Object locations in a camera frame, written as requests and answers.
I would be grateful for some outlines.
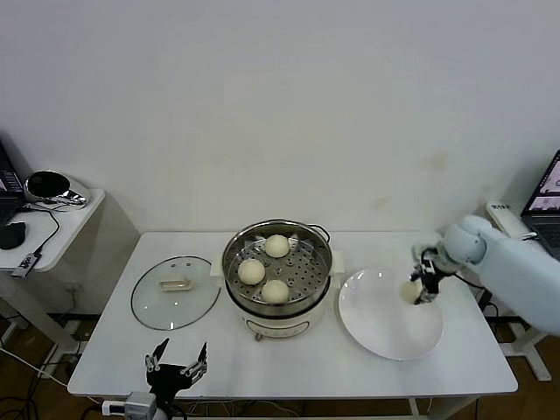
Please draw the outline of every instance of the laptop screen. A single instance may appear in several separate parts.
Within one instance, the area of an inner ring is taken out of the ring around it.
[[[560,214],[560,150],[521,214]]]

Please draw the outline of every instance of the computer mouse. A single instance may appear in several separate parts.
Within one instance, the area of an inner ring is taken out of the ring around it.
[[[0,227],[0,249],[14,249],[25,241],[25,223],[11,223]]]

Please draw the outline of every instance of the glass lid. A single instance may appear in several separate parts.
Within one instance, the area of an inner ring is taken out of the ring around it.
[[[132,291],[132,313],[154,330],[177,330],[201,319],[220,294],[210,266],[197,256],[176,256],[152,267]]]

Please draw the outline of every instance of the wooden floor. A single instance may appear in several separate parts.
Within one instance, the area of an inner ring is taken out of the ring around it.
[[[0,321],[0,331],[7,322]],[[87,339],[87,333],[95,327],[93,322],[84,322],[77,332],[77,337]],[[506,325],[499,328],[500,341],[511,341],[513,336]],[[50,341],[35,328],[17,332],[12,336],[7,347],[23,359],[38,365],[49,350]],[[559,419],[560,420],[560,339],[547,338],[538,346],[550,372],[552,382],[538,382],[535,380],[529,366],[523,359],[511,359],[509,363],[519,382],[519,390],[511,395],[488,396],[479,399],[478,417],[475,416],[476,404],[459,412],[454,420],[490,420],[490,419]],[[18,417],[17,412],[4,414],[8,410],[20,410],[25,403],[6,397],[25,398],[34,372],[27,366],[13,360],[6,354],[0,353],[0,420],[13,420]],[[55,376],[63,382],[69,380],[67,365],[60,365]],[[41,420],[75,419],[79,420],[83,411],[93,405],[88,399],[74,397],[67,393],[59,384],[41,380],[33,395],[38,407],[38,418]],[[410,413],[405,400],[359,400],[359,401],[284,401],[275,402],[281,408],[293,410],[297,416],[327,417],[327,416],[378,416],[405,415]],[[429,400],[419,402],[420,412],[424,413]],[[182,403],[185,411],[191,411],[195,417],[225,417],[236,414],[246,417],[287,417],[289,412],[279,409],[268,402],[226,402],[226,403]],[[99,412],[87,414],[87,420],[102,417]]]

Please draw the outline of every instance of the white plate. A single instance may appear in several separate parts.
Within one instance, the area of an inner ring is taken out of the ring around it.
[[[409,281],[389,267],[363,269],[348,278],[339,295],[342,321],[368,350],[396,361],[420,359],[444,333],[437,301],[411,304],[401,288]]]

